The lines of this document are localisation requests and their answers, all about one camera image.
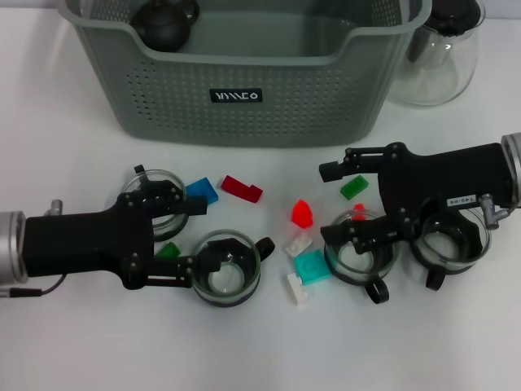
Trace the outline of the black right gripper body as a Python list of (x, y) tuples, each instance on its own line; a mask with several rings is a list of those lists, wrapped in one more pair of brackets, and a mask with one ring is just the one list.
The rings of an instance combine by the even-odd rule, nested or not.
[(413, 154), (403, 143), (384, 149), (380, 196), (402, 239), (417, 239), (431, 215), (477, 207), (484, 195), (490, 195), (495, 205), (509, 208), (513, 193), (514, 179), (498, 143), (430, 156)]

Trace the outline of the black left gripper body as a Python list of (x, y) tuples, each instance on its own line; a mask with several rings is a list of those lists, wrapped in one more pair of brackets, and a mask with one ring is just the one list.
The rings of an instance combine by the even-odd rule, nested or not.
[(97, 213), (30, 217), (22, 258), (30, 278), (109, 271), (123, 282), (147, 281), (151, 215), (135, 195)]

